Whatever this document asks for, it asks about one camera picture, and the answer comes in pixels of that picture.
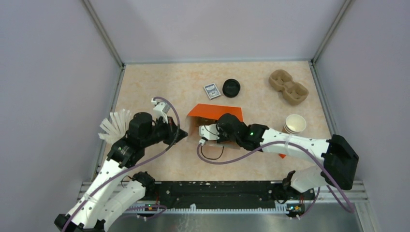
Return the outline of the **orange paper bag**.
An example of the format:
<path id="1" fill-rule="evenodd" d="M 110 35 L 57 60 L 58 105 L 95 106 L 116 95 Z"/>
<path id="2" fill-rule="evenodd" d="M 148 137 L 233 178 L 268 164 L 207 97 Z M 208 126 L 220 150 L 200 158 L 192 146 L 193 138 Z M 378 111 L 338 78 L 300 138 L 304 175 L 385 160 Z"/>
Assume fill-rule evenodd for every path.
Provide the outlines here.
<path id="1" fill-rule="evenodd" d="M 235 115 L 240 121 L 243 122 L 243 114 L 240 107 L 203 103 L 197 104 L 187 114 L 185 120 L 188 129 L 187 140 L 192 143 L 200 141 L 201 137 L 199 136 L 199 127 L 202 125 L 216 124 L 217 120 L 226 113 Z M 222 144 L 217 144 L 214 141 L 205 141 L 205 145 L 221 148 L 219 155 L 205 155 L 203 153 L 203 148 L 200 148 L 200 156 L 209 161 L 219 160 L 226 149 L 240 148 L 235 142 L 224 142 Z"/>

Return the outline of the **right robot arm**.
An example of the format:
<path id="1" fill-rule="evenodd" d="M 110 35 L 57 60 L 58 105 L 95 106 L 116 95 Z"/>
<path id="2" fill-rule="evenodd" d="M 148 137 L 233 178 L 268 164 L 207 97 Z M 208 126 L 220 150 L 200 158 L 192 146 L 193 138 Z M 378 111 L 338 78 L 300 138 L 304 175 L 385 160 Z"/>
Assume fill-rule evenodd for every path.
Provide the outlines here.
<path id="1" fill-rule="evenodd" d="M 236 116 L 226 113 L 216 121 L 218 142 L 235 142 L 248 151 L 281 153 L 314 164 L 291 172 L 285 179 L 283 192 L 297 199 L 303 192 L 326 185 L 338 190 L 352 189 L 359 156 L 340 135 L 330 139 L 312 139 L 280 132 L 266 125 L 246 125 Z"/>

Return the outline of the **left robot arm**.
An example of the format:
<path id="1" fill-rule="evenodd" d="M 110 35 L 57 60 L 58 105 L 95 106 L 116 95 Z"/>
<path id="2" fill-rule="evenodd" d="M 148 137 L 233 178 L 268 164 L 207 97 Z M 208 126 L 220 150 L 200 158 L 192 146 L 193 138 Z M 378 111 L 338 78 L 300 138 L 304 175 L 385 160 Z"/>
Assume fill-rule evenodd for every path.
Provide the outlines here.
<path id="1" fill-rule="evenodd" d="M 162 156 L 188 135 L 180 127 L 180 118 L 163 110 L 157 118 L 147 112 L 132 115 L 125 109 L 111 112 L 100 127 L 104 133 L 99 137 L 111 144 L 111 150 L 76 205 L 56 217 L 54 224 L 61 232 L 106 232 L 133 203 L 151 199 L 154 178 L 146 172 L 135 174 L 116 196 L 112 193 L 127 173 Z"/>

